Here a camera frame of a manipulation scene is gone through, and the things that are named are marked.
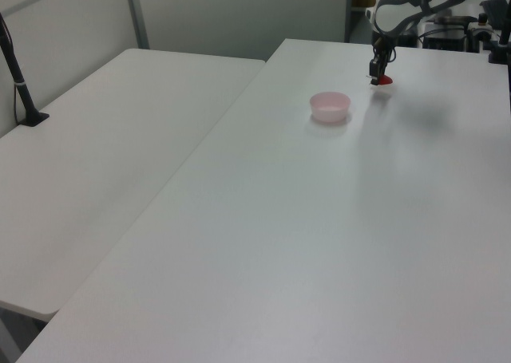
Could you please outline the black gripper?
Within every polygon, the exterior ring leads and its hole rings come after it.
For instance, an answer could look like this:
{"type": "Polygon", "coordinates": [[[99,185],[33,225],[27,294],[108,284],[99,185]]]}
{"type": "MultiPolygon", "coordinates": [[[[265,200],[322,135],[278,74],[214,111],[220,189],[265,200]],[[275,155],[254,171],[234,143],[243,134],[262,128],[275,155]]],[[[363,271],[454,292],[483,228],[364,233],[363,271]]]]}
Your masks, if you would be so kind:
{"type": "Polygon", "coordinates": [[[369,64],[369,77],[372,85],[380,85],[380,79],[386,74],[389,63],[396,58],[397,40],[382,34],[373,34],[372,48],[374,58],[369,64]]]}

